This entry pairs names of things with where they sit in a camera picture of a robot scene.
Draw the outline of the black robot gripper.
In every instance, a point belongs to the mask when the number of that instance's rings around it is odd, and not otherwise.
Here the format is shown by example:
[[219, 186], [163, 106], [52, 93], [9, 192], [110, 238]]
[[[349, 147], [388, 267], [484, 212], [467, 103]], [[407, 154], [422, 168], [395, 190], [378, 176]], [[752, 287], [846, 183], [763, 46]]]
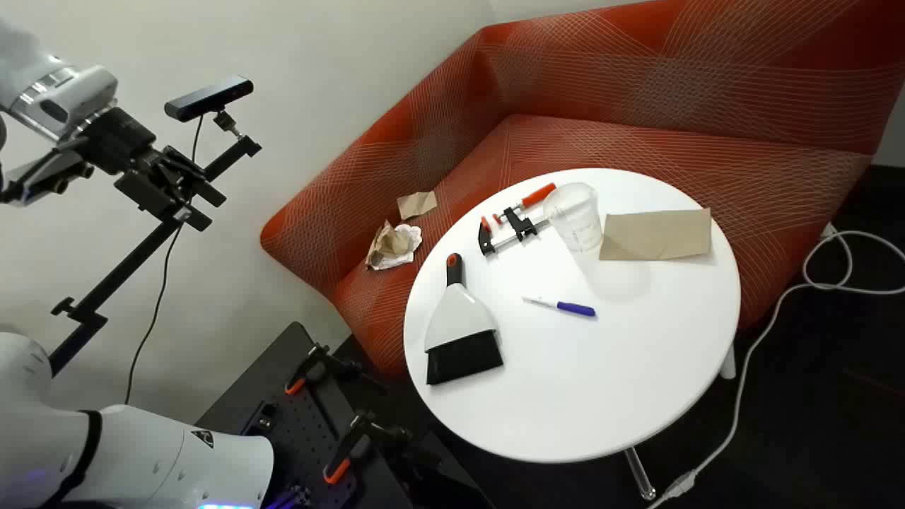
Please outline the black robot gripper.
[[196, 162], [175, 147], [156, 147], [156, 135], [121, 108], [108, 108], [80, 130], [80, 156], [110, 173], [115, 190], [158, 221], [190, 224], [203, 233], [213, 217], [193, 206], [200, 195], [220, 206], [223, 195], [210, 183]]

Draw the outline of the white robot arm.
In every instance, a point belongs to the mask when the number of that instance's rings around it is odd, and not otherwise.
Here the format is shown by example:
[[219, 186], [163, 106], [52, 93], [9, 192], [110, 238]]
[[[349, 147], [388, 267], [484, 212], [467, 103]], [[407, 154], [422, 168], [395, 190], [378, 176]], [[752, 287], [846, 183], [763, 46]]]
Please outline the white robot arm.
[[53, 352], [9, 332], [0, 337], [0, 503], [4, 509], [260, 509], [275, 475], [264, 435], [183, 424], [132, 405], [62, 410], [49, 401], [53, 377], [105, 326], [98, 305], [178, 229], [207, 229], [200, 203], [219, 206], [216, 179], [251, 156], [238, 135], [200, 168], [115, 106], [115, 77], [73, 69], [33, 35], [0, 24], [0, 108], [52, 141], [52, 149], [4, 179], [9, 203], [31, 203], [97, 169], [115, 179], [158, 226], [86, 296], [60, 311], [76, 332]]

